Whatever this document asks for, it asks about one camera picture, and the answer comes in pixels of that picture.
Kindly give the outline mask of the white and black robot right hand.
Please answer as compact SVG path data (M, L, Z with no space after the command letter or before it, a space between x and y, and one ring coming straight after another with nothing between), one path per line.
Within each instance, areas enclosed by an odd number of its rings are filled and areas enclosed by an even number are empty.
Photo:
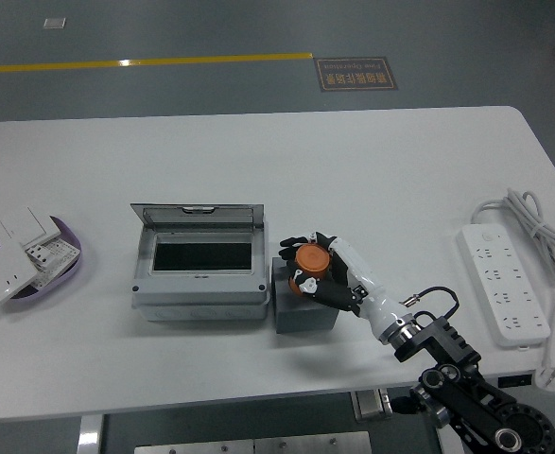
M295 262L296 253L307 244L316 245L330 256L331 277L320 279ZM319 232L280 242L290 281L302 296L339 310L351 311L367 320L373 335L384 344L399 343L419 332L412 314L392 300L370 266L346 240Z

